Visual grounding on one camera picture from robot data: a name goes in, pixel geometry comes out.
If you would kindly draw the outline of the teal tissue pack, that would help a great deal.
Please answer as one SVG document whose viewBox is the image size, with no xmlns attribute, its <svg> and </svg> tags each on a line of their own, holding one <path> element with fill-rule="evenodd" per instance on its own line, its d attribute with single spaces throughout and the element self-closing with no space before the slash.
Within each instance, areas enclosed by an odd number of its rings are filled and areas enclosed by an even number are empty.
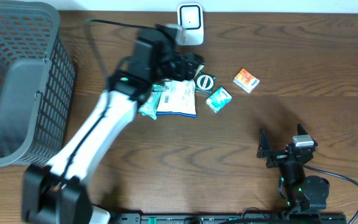
<svg viewBox="0 0 358 224">
<path fill-rule="evenodd" d="M 223 87 L 217 89 L 206 100 L 206 104 L 215 112 L 218 113 L 232 100 L 231 94 Z"/>
</svg>

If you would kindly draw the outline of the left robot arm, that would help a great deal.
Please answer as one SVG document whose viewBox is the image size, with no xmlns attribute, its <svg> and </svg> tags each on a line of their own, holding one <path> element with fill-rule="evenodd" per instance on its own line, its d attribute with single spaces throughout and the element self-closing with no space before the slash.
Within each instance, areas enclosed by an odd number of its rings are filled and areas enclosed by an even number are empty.
<svg viewBox="0 0 358 224">
<path fill-rule="evenodd" d="M 94 205 L 88 187 L 99 163 L 120 132 L 136 117 L 155 83 L 191 80 L 203 66 L 196 54 L 182 55 L 177 45 L 186 30 L 178 24 L 139 27 L 132 55 L 124 57 L 87 120 L 46 165 L 24 173 L 22 220 L 27 223 L 111 223 L 111 212 Z"/>
</svg>

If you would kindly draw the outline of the orange snack packet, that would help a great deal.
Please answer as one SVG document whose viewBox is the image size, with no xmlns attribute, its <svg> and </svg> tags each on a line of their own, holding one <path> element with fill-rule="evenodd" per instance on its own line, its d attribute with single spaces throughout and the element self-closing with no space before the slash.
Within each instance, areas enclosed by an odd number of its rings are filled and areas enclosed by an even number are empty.
<svg viewBox="0 0 358 224">
<path fill-rule="evenodd" d="M 260 83 L 260 80 L 242 68 L 234 77 L 233 82 L 247 93 L 251 93 Z"/>
</svg>

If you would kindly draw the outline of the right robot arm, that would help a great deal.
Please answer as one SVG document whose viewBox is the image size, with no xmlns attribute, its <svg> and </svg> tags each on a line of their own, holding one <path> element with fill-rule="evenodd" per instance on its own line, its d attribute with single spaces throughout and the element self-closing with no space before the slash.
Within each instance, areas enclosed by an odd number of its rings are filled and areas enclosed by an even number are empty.
<svg viewBox="0 0 358 224">
<path fill-rule="evenodd" d="M 304 165 L 312 160 L 318 143 L 297 125 L 297 135 L 282 150 L 272 149 L 263 129 L 259 133 L 257 158 L 266 160 L 266 167 L 279 168 L 279 191 L 290 208 L 299 212 L 318 212 L 327 208 L 329 182 L 317 175 L 307 176 Z"/>
</svg>

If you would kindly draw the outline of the dark green round-logo box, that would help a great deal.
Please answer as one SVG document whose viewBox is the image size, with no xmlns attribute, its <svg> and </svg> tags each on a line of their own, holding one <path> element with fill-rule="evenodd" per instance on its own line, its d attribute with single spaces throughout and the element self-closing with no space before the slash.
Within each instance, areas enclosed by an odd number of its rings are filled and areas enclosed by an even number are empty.
<svg viewBox="0 0 358 224">
<path fill-rule="evenodd" d="M 216 84 L 216 77 L 199 72 L 195 77 L 195 92 L 210 96 Z"/>
</svg>

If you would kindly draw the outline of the teal wet wipes pack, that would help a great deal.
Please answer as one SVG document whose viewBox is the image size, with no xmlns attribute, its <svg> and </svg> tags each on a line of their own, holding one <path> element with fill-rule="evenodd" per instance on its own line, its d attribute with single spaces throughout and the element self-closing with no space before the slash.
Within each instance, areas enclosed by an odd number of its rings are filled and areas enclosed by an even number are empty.
<svg viewBox="0 0 358 224">
<path fill-rule="evenodd" d="M 150 116 L 152 119 L 157 119 L 157 107 L 160 97 L 163 92 L 162 85 L 154 84 L 148 100 L 138 109 L 138 112 L 143 116 Z"/>
</svg>

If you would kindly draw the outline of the white blue-edged snack bag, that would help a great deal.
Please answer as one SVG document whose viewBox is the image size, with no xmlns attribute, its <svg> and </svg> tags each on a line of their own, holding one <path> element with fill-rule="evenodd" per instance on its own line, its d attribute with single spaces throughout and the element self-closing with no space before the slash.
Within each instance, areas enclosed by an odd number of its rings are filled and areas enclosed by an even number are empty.
<svg viewBox="0 0 358 224">
<path fill-rule="evenodd" d="M 157 106 L 157 115 L 168 114 L 196 117 L 194 78 L 182 82 L 176 80 L 165 82 Z"/>
</svg>

